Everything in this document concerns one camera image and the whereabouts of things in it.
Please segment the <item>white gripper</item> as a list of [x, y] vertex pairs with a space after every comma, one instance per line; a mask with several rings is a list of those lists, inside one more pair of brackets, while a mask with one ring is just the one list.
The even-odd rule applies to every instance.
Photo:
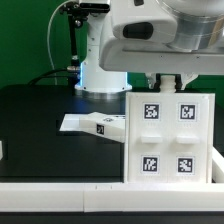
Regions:
[[147, 41], [111, 38], [100, 46], [99, 65], [108, 71], [147, 73], [148, 87], [160, 86], [160, 75], [177, 74], [175, 88], [184, 90], [198, 75], [224, 75], [224, 49], [181, 52]]

